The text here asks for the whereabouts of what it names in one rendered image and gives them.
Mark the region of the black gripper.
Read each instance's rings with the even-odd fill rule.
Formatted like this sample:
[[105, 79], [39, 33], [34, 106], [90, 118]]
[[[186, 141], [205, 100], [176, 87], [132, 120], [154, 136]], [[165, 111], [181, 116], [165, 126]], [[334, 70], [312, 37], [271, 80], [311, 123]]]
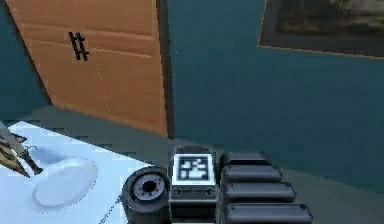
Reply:
[[168, 224], [169, 186], [163, 167], [148, 166], [130, 175], [120, 196], [128, 224]]

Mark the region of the brown grey pointed object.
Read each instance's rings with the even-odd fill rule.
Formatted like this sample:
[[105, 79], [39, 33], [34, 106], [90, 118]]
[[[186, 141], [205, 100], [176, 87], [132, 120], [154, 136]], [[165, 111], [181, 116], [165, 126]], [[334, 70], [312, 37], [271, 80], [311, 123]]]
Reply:
[[27, 178], [30, 177], [19, 159], [22, 159], [33, 171], [34, 175], [40, 174], [40, 168], [29, 154], [29, 146], [24, 147], [26, 137], [13, 133], [8, 126], [0, 121], [0, 165], [11, 169]]

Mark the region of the dark framed wall picture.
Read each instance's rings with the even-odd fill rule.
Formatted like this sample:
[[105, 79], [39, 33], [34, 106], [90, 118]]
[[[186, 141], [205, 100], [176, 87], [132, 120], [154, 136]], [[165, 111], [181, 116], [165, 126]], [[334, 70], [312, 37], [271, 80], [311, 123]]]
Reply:
[[258, 45], [384, 59], [384, 0], [265, 0]]

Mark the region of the clear glass plate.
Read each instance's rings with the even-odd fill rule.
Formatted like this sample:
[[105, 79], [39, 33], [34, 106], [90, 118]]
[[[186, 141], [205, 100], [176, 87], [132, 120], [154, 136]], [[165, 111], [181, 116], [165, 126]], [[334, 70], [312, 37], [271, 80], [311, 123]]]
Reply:
[[32, 183], [31, 201], [40, 212], [62, 210], [79, 202], [96, 184], [98, 167], [83, 158], [51, 164]]

